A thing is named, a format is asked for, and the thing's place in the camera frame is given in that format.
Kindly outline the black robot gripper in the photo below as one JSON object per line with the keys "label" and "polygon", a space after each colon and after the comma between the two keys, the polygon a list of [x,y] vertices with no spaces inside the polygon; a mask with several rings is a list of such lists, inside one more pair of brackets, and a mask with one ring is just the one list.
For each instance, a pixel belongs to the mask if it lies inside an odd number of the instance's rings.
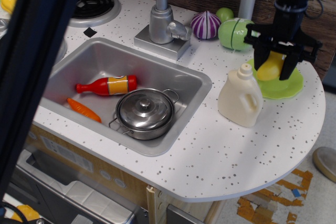
{"label": "black robot gripper", "polygon": [[250,24],[245,42],[254,49],[254,68],[258,70],[271,51],[286,55],[279,80],[288,80],[297,63],[314,63],[322,42],[305,34],[301,29],[304,11],[285,12],[277,9],[271,24]]}

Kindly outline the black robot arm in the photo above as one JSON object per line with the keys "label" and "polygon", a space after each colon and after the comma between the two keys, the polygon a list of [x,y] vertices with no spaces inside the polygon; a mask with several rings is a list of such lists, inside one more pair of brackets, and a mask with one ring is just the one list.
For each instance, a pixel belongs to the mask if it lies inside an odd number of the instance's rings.
{"label": "black robot arm", "polygon": [[145,157],[49,109],[41,96],[75,0],[19,0],[1,56],[3,142],[21,144],[30,124],[48,127],[83,150],[184,202],[226,200],[266,188],[290,174],[322,129],[326,99],[309,63],[299,65],[305,85],[293,99],[265,102],[252,129],[217,110],[225,75],[247,55],[223,52],[214,42],[192,41],[192,56],[177,63],[211,79],[212,88],[172,147]]}

